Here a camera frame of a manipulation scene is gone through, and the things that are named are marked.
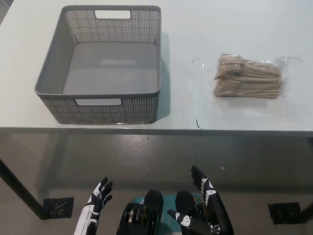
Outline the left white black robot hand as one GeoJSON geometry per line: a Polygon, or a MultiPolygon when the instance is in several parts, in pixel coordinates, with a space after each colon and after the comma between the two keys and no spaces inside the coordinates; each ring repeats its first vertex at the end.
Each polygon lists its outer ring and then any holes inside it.
{"type": "Polygon", "coordinates": [[[81,211],[74,235],[96,234],[101,210],[112,199],[111,190],[112,181],[108,181],[107,177],[98,183],[81,211]]]}

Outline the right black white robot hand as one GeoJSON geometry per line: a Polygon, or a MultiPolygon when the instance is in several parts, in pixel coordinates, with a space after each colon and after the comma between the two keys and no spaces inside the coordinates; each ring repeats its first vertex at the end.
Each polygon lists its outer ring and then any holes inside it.
{"type": "Polygon", "coordinates": [[[191,176],[203,201],[196,203],[189,191],[179,191],[176,209],[167,213],[180,225],[183,235],[233,235],[230,218],[211,181],[195,165],[191,176]]]}

